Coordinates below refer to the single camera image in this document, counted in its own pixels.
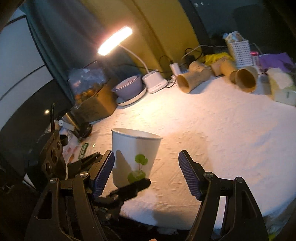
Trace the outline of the white paper cup green print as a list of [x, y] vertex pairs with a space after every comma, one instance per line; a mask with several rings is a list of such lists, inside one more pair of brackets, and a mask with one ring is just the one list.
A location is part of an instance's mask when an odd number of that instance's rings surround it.
[[112, 152], [115, 164], [113, 183], [120, 188], [143, 178], [149, 178], [161, 136], [128, 128], [113, 128]]

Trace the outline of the brown paper cup lying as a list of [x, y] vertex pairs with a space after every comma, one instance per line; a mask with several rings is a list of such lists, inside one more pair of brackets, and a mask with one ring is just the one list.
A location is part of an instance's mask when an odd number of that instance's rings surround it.
[[246, 66], [236, 72], [235, 83], [242, 91], [252, 93], [256, 89], [257, 78], [257, 69], [253, 66]]
[[235, 77], [238, 69], [233, 61], [223, 61], [220, 65], [220, 71], [224, 76], [226, 76], [230, 80], [231, 83], [236, 83]]
[[190, 72], [202, 72], [205, 69], [206, 69], [205, 65], [203, 63], [200, 63], [197, 60], [191, 62], [190, 65], [189, 65], [189, 71]]
[[182, 92], [190, 93], [198, 85], [209, 80], [210, 77], [211, 71], [209, 70], [187, 72], [177, 76], [177, 84]]

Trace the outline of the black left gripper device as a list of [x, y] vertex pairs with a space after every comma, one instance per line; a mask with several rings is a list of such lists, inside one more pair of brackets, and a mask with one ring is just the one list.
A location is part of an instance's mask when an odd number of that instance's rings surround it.
[[[41, 193], [52, 178], [72, 179], [77, 174], [88, 171], [104, 155], [96, 152], [79, 161], [66, 164], [62, 152], [68, 137], [61, 135], [55, 127], [54, 113], [55, 104], [52, 104], [49, 111], [50, 132], [37, 142], [26, 163], [27, 175]], [[96, 216], [102, 222], [117, 218], [125, 201], [137, 197], [140, 191], [147, 189], [150, 185], [151, 181], [143, 178], [110, 192], [106, 197], [100, 195], [92, 201]]]

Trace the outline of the white tablecloth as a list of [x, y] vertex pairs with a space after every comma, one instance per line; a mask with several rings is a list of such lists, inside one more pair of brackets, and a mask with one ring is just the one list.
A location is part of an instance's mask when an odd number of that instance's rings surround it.
[[295, 107], [266, 95], [267, 84], [245, 93], [224, 77], [191, 93], [177, 86], [118, 107], [93, 126], [85, 155], [111, 149], [111, 130], [129, 128], [162, 137], [151, 186], [127, 201], [121, 215], [148, 225], [188, 230], [200, 202], [187, 187], [178, 154], [220, 178], [241, 176], [268, 225], [287, 221], [295, 209]]

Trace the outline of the clear container with food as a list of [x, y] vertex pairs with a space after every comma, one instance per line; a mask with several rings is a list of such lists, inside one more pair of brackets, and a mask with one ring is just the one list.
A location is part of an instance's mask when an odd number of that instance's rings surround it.
[[119, 83], [119, 79], [112, 69], [98, 60], [71, 70], [68, 82], [75, 101], [71, 112], [80, 123], [107, 118], [117, 108], [112, 88]]

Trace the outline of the white plate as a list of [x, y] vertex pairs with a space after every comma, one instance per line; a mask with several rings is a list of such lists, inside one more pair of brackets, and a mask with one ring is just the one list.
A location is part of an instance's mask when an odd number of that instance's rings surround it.
[[140, 100], [147, 92], [147, 87], [145, 85], [142, 85], [142, 87], [143, 87], [143, 90], [138, 95], [136, 95], [135, 97], [129, 100], [123, 100], [122, 98], [118, 97], [116, 99], [116, 104], [118, 106], [128, 106], [128, 105], [134, 104], [135, 102]]

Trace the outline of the purple bowl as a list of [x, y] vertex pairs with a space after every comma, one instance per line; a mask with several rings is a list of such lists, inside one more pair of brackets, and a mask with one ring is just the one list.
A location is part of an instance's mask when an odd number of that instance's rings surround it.
[[142, 91], [141, 76], [131, 76], [116, 85], [111, 91], [123, 100], [130, 100]]

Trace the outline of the white LED desk lamp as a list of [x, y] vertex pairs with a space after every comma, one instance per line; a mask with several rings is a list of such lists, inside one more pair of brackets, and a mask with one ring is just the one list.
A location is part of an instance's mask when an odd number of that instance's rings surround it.
[[121, 43], [127, 39], [131, 34], [133, 33], [133, 30], [128, 26], [123, 26], [116, 32], [114, 32], [112, 35], [110, 35], [97, 49], [97, 52], [101, 56], [108, 55], [113, 49], [115, 49], [117, 46], [124, 49], [126, 52], [132, 54], [133, 57], [137, 58], [140, 63], [144, 66], [144, 69], [146, 70], [146, 75], [142, 77], [142, 81], [147, 87], [147, 90], [150, 94], [156, 93], [159, 90], [167, 87], [168, 81], [161, 76], [161, 74], [156, 70], [149, 70], [146, 63], [142, 60], [141, 57], [139, 57], [137, 54], [135, 54], [130, 49], [123, 46]]

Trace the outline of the white power adapter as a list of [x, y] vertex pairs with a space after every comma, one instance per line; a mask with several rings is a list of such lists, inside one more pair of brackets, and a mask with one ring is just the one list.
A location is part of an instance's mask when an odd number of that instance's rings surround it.
[[181, 74], [178, 63], [170, 64], [170, 68], [171, 68], [171, 71], [172, 71], [173, 75], [178, 76], [178, 75]]

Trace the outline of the white tissue pack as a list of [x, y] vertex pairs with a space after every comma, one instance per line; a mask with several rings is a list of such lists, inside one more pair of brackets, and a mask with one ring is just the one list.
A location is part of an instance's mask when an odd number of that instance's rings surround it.
[[271, 96], [274, 101], [295, 106], [295, 84], [290, 75], [280, 68], [267, 70]]

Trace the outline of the dark grey curtain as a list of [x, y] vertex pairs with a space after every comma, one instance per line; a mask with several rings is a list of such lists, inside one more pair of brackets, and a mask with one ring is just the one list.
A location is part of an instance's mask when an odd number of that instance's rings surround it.
[[140, 73], [122, 48], [105, 57], [98, 54], [106, 29], [81, 1], [25, 1], [20, 9], [49, 72], [71, 102], [74, 95], [68, 76], [72, 69], [97, 60], [119, 80]]

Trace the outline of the yellow cloth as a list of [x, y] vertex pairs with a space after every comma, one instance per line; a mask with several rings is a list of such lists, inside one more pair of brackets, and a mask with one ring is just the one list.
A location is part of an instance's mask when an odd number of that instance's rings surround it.
[[234, 58], [231, 55], [229, 55], [227, 52], [221, 52], [221, 53], [205, 55], [203, 57], [203, 63], [207, 66], [210, 66], [211, 64], [217, 62], [218, 60], [224, 57], [228, 60], [234, 61]]

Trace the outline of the purple cloth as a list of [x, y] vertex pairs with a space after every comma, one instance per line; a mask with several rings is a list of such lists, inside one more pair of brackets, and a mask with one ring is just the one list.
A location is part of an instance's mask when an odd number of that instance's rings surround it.
[[287, 53], [260, 55], [259, 63], [264, 71], [271, 68], [280, 68], [283, 72], [289, 73], [295, 70], [295, 63]]

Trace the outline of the white perforated basket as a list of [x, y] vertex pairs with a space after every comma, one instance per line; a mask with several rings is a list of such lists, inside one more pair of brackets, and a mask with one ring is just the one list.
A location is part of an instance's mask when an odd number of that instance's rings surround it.
[[233, 57], [234, 62], [238, 68], [253, 65], [248, 40], [227, 43], [227, 47], [230, 55]]

